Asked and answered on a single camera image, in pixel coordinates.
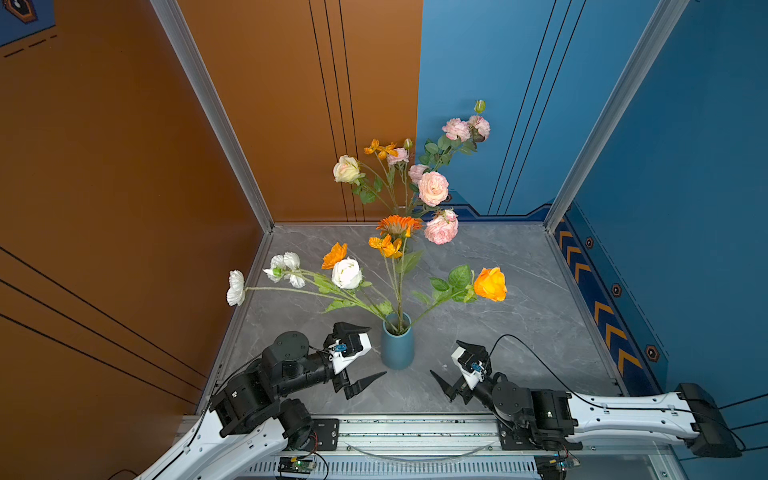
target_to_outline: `black cable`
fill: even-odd
[[[112,480],[116,476],[120,475],[122,472],[128,472],[128,473],[132,474],[134,477],[138,477],[139,476],[139,474],[134,472],[133,470],[129,470],[127,468],[123,468],[122,470],[117,470],[115,473],[110,475],[109,478],[107,478],[107,480]]]
[[[641,407],[608,407],[608,406],[598,405],[597,403],[593,403],[593,402],[590,402],[589,400],[586,400],[584,397],[582,397],[581,395],[579,395],[578,393],[576,393],[576,392],[575,392],[575,391],[574,391],[574,390],[573,390],[571,387],[569,387],[569,386],[565,385],[565,382],[563,382],[563,381],[560,379],[560,377],[559,377],[559,376],[558,376],[558,375],[557,375],[555,372],[553,372],[553,371],[552,371],[552,369],[551,369],[551,368],[549,368],[549,366],[547,366],[547,364],[544,362],[544,360],[542,360],[542,359],[541,359],[541,357],[539,357],[538,355],[536,355],[536,352],[534,352],[534,351],[531,349],[531,347],[530,347],[530,346],[526,345],[526,343],[525,343],[525,342],[523,342],[522,340],[520,340],[520,339],[519,339],[517,336],[515,336],[515,335],[512,335],[511,333],[505,333],[504,335],[502,335],[502,336],[500,336],[500,337],[498,337],[498,338],[496,339],[496,343],[494,343],[494,344],[493,344],[493,347],[491,348],[491,353],[489,353],[489,354],[488,354],[488,359],[490,359],[490,358],[491,358],[491,354],[493,353],[494,349],[496,348],[496,345],[498,344],[499,340],[503,339],[503,338],[504,338],[504,337],[506,337],[506,336],[510,336],[510,337],[512,337],[513,339],[515,339],[515,340],[517,340],[518,342],[520,342],[520,344],[522,344],[522,345],[523,345],[523,346],[524,346],[526,349],[528,349],[528,351],[529,351],[529,352],[530,352],[530,353],[531,353],[531,354],[532,354],[534,357],[536,357],[536,359],[537,359],[539,362],[541,362],[541,364],[544,366],[544,368],[546,368],[546,369],[547,369],[547,370],[548,370],[548,371],[549,371],[549,372],[552,374],[552,376],[553,376],[553,377],[555,377],[555,378],[557,379],[557,381],[558,381],[558,382],[560,382],[560,384],[562,384],[562,385],[563,385],[563,387],[565,387],[565,389],[566,389],[566,390],[568,390],[568,391],[569,391],[569,392],[570,392],[572,395],[576,396],[578,399],[580,399],[582,402],[584,402],[584,403],[586,403],[586,404],[588,404],[588,405],[591,405],[591,406],[595,406],[595,407],[598,407],[599,409],[604,409],[604,410],[653,410],[653,411],[657,411],[657,410],[660,410],[660,411],[662,411],[662,412],[666,412],[667,410],[669,410],[669,409],[662,409],[661,407],[657,407],[657,408],[650,408],[650,409],[645,409],[645,408],[641,408]],[[741,446],[742,446],[741,452],[744,452],[744,451],[746,451],[746,443],[744,443],[744,441],[741,439],[741,437],[739,437],[739,436],[738,436],[738,435],[737,435],[737,434],[736,434],[736,433],[735,433],[733,430],[729,429],[729,428],[727,427],[727,425],[723,424],[722,422],[719,422],[719,421],[717,421],[716,419],[713,419],[713,418],[711,418],[711,417],[709,417],[709,416],[707,416],[707,415],[704,415],[704,414],[701,414],[701,413],[697,413],[697,412],[691,412],[690,410],[686,410],[686,409],[675,409],[675,411],[677,411],[677,412],[686,412],[686,413],[690,413],[691,415],[698,415],[698,416],[699,416],[699,417],[701,417],[701,418],[704,418],[704,419],[710,420],[711,422],[714,422],[714,423],[716,423],[716,424],[720,425],[721,427],[723,427],[724,429],[726,429],[726,430],[727,430],[727,431],[728,431],[728,432],[729,432],[731,435],[733,435],[733,436],[734,436],[734,437],[735,437],[735,438],[736,438],[736,439],[737,439],[737,440],[738,440],[738,441],[741,443]]]

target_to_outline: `orange rose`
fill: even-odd
[[[507,298],[507,286],[502,271],[498,267],[493,270],[482,269],[480,276],[475,280],[475,293],[494,302]]]

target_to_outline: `orange wall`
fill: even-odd
[[[227,272],[261,237],[150,3],[55,13],[0,48],[3,478],[157,459],[232,315]]]
[[[415,138],[422,2],[179,5],[274,220],[385,214],[363,207],[332,169],[374,137]]]

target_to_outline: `orange gerbera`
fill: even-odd
[[[332,270],[334,265],[344,260],[344,257],[346,257],[346,247],[346,243],[342,247],[339,245],[339,242],[336,242],[336,245],[331,247],[330,253],[323,257],[323,270]]]
[[[410,237],[412,232],[420,230],[424,227],[423,222],[419,218],[412,217],[400,217],[399,215],[390,215],[389,217],[381,220],[377,230],[381,230],[382,233],[388,233],[397,237],[404,235]]]

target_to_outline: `pink flower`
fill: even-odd
[[[388,163],[390,167],[398,162],[408,163],[408,151],[405,148],[396,148],[395,152],[397,152],[397,156],[386,156],[386,163]]]
[[[429,168],[429,165],[411,165],[410,170],[408,170],[408,176],[411,177],[411,182],[414,184],[419,184],[419,180],[422,179],[422,175],[424,174],[424,170]]]
[[[452,118],[448,120],[448,123],[442,128],[445,132],[445,136],[451,140],[461,138],[462,141],[467,141],[472,136],[469,132],[469,124],[462,121],[461,118]]]
[[[453,210],[438,212],[435,218],[427,223],[424,236],[432,243],[443,245],[453,240],[458,233],[458,220]]]
[[[478,133],[486,139],[491,134],[491,124],[480,115],[472,115],[469,118],[469,126],[477,128]]]
[[[419,180],[419,198],[430,207],[448,198],[448,180],[437,172],[427,172]]]

